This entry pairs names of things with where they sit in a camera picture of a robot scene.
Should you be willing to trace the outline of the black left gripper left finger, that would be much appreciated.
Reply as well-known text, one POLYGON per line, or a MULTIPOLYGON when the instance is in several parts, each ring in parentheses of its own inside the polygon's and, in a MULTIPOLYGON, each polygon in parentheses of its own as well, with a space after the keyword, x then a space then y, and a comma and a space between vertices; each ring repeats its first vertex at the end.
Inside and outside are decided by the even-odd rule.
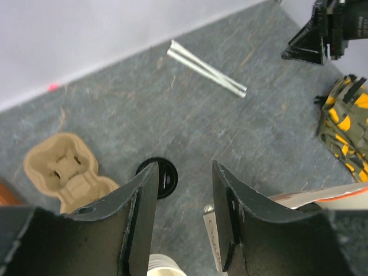
POLYGON ((159 167, 72 214, 1 207, 2 275, 146 275, 159 167))

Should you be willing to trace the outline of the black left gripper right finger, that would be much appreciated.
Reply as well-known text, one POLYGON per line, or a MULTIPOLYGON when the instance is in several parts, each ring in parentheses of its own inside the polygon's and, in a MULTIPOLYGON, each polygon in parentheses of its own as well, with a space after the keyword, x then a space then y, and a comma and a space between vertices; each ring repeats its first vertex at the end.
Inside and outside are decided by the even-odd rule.
POLYGON ((339 227, 344 213, 278 204, 212 164, 222 270, 229 275, 356 275, 339 227))

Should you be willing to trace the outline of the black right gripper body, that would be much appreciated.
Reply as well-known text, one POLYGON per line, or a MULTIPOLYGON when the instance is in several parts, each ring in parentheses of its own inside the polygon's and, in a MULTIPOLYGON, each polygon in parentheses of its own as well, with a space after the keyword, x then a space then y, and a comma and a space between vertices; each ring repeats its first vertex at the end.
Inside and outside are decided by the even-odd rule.
POLYGON ((329 55, 338 60, 348 42, 367 39, 367 1, 327 2, 329 55))

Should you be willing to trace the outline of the white paper takeout bag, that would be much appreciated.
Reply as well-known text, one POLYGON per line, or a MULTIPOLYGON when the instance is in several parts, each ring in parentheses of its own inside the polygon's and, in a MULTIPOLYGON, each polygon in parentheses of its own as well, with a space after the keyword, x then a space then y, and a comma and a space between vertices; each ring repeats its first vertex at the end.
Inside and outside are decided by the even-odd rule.
MULTIPOLYGON (((367 210, 367 182, 340 185, 319 190, 298 193, 279 194, 269 199, 287 208, 301 212, 312 212, 319 209, 328 210, 367 210)), ((204 222, 216 270, 222 273, 219 235, 216 226, 214 205, 204 207, 204 222)))

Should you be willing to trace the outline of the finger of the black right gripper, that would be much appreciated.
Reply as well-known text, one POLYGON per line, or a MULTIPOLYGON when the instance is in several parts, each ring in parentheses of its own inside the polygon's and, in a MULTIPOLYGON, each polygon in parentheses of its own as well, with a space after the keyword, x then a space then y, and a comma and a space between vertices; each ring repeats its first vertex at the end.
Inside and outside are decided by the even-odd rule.
POLYGON ((327 6, 314 5, 310 20, 288 42, 281 52, 283 60, 297 60, 324 65, 327 50, 324 39, 328 36, 327 6))

